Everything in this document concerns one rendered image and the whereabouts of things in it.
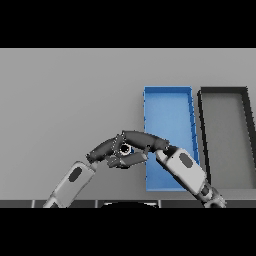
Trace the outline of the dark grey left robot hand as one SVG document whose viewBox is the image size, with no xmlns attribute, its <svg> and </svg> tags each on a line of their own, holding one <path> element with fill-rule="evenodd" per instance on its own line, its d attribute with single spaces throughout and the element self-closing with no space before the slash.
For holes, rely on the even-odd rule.
<svg viewBox="0 0 256 256">
<path fill-rule="evenodd" d="M 124 143 L 124 138 L 121 135 L 116 135 L 114 138 L 108 139 L 94 148 L 86 155 L 86 159 L 90 164 L 96 162 L 107 161 L 109 168 L 128 169 L 127 165 L 122 159 L 120 148 Z"/>
</svg>

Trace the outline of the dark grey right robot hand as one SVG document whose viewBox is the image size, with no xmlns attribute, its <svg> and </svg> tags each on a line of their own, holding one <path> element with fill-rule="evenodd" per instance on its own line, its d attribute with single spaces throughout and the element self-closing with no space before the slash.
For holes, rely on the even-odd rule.
<svg viewBox="0 0 256 256">
<path fill-rule="evenodd" d="M 140 149 L 140 152 L 122 155 L 121 146 L 123 144 Z M 149 152 L 167 150 L 168 147 L 169 141 L 158 136 L 138 131 L 122 131 L 114 139 L 112 146 L 114 160 L 109 163 L 109 167 L 129 168 L 132 165 L 145 162 Z"/>
</svg>

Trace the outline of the blue bin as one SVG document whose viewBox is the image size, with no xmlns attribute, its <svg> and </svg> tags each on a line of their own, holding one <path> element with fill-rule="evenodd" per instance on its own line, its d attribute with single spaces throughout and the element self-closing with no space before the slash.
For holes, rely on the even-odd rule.
<svg viewBox="0 0 256 256">
<path fill-rule="evenodd" d="M 194 100 L 190 86 L 145 86 L 144 131 L 167 139 L 185 149 L 200 163 Z M 151 192 L 183 191 L 182 186 L 148 154 L 146 190 Z"/>
</svg>

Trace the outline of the dark grey bin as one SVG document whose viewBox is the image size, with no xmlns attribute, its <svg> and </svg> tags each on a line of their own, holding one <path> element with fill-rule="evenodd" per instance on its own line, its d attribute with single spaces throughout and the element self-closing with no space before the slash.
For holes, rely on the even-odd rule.
<svg viewBox="0 0 256 256">
<path fill-rule="evenodd" d="M 256 129 L 247 87 L 201 87 L 197 93 L 210 183 L 256 189 Z"/>
</svg>

